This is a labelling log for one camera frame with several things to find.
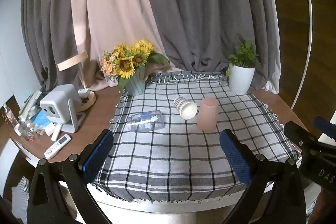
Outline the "pink plastic cup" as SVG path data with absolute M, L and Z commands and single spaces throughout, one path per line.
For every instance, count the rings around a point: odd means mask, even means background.
M 206 97 L 201 100 L 197 126 L 204 132 L 214 132 L 218 121 L 219 102 L 216 98 Z

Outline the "white paper cup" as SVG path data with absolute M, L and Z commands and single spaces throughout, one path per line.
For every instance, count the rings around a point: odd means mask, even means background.
M 194 118 L 194 116 L 196 116 L 198 112 L 197 104 L 183 97 L 175 98 L 174 106 L 178 110 L 181 118 L 184 120 L 189 120 L 189 119 Z

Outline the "white remote control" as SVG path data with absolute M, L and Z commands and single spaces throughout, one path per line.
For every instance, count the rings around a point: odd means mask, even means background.
M 71 141 L 71 137 L 68 134 L 63 135 L 52 146 L 50 146 L 45 152 L 44 156 L 47 160 L 52 159 L 58 152 L 63 149 Z

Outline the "white sheer curtain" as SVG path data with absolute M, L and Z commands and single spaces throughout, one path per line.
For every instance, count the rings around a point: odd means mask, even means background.
M 272 6 L 272 17 L 273 17 L 273 29 L 274 29 L 274 38 L 273 38 L 273 65 L 274 72 L 270 79 L 266 82 L 266 85 L 263 87 L 265 91 L 271 92 L 273 94 L 278 94 L 280 91 L 280 77 L 281 77 L 281 52 L 280 52 L 280 30 L 278 25 L 278 16 L 276 1 L 271 0 Z

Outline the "white projector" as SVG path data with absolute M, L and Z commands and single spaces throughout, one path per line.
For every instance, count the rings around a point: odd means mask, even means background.
M 54 124 L 61 124 L 61 131 L 75 133 L 86 114 L 80 112 L 81 98 L 72 84 L 59 85 L 40 101 L 41 109 Z

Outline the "white plant pot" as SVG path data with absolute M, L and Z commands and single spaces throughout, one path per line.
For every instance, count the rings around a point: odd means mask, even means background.
M 250 88 L 255 68 L 245 68 L 230 64 L 228 69 L 230 71 L 228 77 L 230 91 L 238 95 L 246 94 Z

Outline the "wooden table lamp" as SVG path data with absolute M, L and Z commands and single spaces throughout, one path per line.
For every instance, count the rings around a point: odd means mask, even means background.
M 84 51 L 57 64 L 59 71 L 65 71 L 72 67 L 77 67 L 78 69 L 78 76 L 81 83 L 80 88 L 77 90 L 81 99 L 81 105 L 77 108 L 78 112 L 84 112 L 88 110 L 96 102 L 96 94 L 94 91 L 91 91 L 90 88 L 88 88 L 88 85 L 84 79 L 83 61 L 86 59 L 88 59 L 88 53 Z

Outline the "checkered tablecloth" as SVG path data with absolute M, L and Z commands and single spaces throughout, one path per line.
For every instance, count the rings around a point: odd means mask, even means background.
M 177 97 L 195 103 L 205 97 L 216 98 L 219 116 L 215 131 L 198 129 L 196 118 L 182 119 L 174 106 Z M 153 110 L 161 111 L 163 129 L 127 129 L 127 118 Z M 94 184 L 126 201 L 205 200 L 240 192 L 245 186 L 219 143 L 224 129 L 230 129 L 253 153 L 268 160 L 300 159 L 268 105 L 254 94 L 232 93 L 222 74 L 162 73 L 150 76 L 142 95 L 122 94 L 110 126 L 113 147 Z

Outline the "green potted plant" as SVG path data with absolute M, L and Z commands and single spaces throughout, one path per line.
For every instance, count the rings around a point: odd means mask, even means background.
M 259 56 L 253 48 L 252 40 L 246 40 L 240 33 L 237 35 L 239 47 L 235 49 L 234 53 L 227 56 L 228 68 L 226 70 L 226 77 L 231 75 L 234 66 L 242 68 L 255 68 L 257 64 L 257 57 Z

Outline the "light blue ribbed vase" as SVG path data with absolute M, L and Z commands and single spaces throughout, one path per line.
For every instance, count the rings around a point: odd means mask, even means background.
M 129 96 L 140 96 L 145 92 L 146 69 L 145 65 L 137 68 L 125 88 Z

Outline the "sunflower bouquet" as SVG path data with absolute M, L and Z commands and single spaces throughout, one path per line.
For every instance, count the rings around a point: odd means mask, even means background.
M 139 69 L 145 69 L 147 63 L 169 64 L 170 60 L 163 54 L 157 53 L 151 42 L 142 39 L 134 45 L 121 43 L 112 51 L 104 51 L 100 70 L 108 78 L 116 80 L 118 88 L 123 91 L 135 78 L 135 73 Z

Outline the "grey curtain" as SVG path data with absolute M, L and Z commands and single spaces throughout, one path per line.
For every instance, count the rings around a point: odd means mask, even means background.
M 159 36 L 170 60 L 149 73 L 178 68 L 218 72 L 239 47 L 237 34 L 252 40 L 257 64 L 252 88 L 263 89 L 274 72 L 271 0 L 149 0 Z M 57 64 L 77 55 L 71 0 L 22 0 L 26 50 L 46 91 L 62 84 L 80 85 L 77 67 Z

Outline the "beige curtain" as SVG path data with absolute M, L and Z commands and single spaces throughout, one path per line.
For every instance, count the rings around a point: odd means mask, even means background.
M 165 54 L 149 0 L 71 0 L 78 52 L 86 51 L 84 79 L 93 91 L 116 86 L 101 71 L 102 54 L 144 39 Z

